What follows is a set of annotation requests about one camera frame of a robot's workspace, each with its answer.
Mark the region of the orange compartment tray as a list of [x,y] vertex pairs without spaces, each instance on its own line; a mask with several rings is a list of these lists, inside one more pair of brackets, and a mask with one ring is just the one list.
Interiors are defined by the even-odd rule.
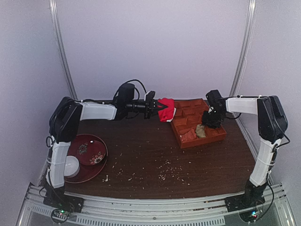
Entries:
[[224,140],[227,133],[223,127],[202,127],[202,136],[196,132],[202,126],[203,112],[209,106],[203,99],[175,101],[176,108],[171,127],[181,149]]

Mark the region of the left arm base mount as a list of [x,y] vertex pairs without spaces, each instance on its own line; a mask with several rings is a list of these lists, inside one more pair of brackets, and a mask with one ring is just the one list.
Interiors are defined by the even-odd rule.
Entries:
[[76,196],[66,195],[64,186],[53,188],[49,184],[46,186],[46,195],[43,203],[60,210],[81,213],[84,199]]

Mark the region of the red white underwear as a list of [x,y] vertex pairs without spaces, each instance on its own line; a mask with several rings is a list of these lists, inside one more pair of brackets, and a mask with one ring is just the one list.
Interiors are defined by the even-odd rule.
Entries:
[[174,99],[162,98],[158,99],[158,102],[167,106],[167,108],[158,111],[159,120],[161,122],[171,122],[174,119],[176,112]]

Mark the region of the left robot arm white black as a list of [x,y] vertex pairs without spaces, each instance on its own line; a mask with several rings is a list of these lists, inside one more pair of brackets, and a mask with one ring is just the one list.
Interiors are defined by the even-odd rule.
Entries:
[[83,120],[121,120],[129,113],[142,113],[145,119],[153,113],[167,109],[167,105],[154,99],[155,92],[149,91],[144,99],[135,100],[130,94],[117,93],[110,102],[64,97],[49,120],[49,148],[46,180],[54,189],[64,187],[64,169],[67,153],[76,137],[79,123]]

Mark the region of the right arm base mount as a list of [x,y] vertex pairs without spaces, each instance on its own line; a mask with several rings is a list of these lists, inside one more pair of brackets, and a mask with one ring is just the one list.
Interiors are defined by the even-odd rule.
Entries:
[[265,199],[263,197],[263,192],[266,186],[267,183],[261,186],[255,186],[248,180],[243,194],[229,196],[224,199],[227,211],[233,212],[255,207],[256,204],[264,204]]

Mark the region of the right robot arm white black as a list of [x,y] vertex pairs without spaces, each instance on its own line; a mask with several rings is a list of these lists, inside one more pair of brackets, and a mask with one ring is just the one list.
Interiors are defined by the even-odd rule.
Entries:
[[287,139],[285,145],[290,143],[285,131],[288,121],[277,96],[237,96],[222,97],[218,90],[211,90],[206,94],[209,110],[204,111],[202,124],[212,128],[220,128],[227,113],[246,113],[257,116],[258,132],[260,136],[260,149],[255,167],[249,181],[255,187],[267,182],[267,175],[274,165],[274,155],[283,138]]

